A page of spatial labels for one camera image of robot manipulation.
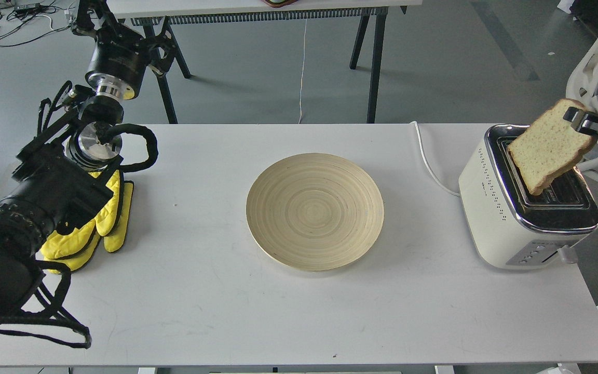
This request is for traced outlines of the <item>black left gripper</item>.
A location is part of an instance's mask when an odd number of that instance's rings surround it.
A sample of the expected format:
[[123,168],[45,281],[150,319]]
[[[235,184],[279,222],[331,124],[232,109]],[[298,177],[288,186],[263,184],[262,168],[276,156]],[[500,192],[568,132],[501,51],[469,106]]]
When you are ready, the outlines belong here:
[[145,58],[149,55],[149,68],[157,77],[164,77],[176,58],[178,45],[169,23],[162,24],[158,35],[154,34],[151,24],[143,26],[143,52],[139,48],[142,41],[139,33],[98,32],[112,24],[113,14],[106,1],[76,1],[71,32],[96,40],[85,74],[86,82],[96,88],[102,78],[118,79],[123,83],[123,99],[135,99],[142,87],[147,66]]

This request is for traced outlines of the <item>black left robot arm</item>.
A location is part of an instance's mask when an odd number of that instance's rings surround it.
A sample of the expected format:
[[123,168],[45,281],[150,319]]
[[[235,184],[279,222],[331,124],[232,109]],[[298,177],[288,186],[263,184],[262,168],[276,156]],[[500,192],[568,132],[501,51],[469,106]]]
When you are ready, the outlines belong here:
[[[40,105],[36,137],[17,156],[12,177],[18,187],[0,201],[0,334],[90,348],[88,327],[63,307],[69,267],[39,260],[36,253],[51,234],[70,234],[95,218],[114,197],[106,184],[117,172],[139,172],[156,163],[156,135],[124,123],[123,102],[139,95],[146,69],[163,81],[173,64],[178,45],[169,19],[158,21],[157,35],[150,24],[140,35],[105,1],[77,2],[71,31],[95,41],[86,85],[67,82],[54,100]],[[9,325],[67,328],[83,341]]]

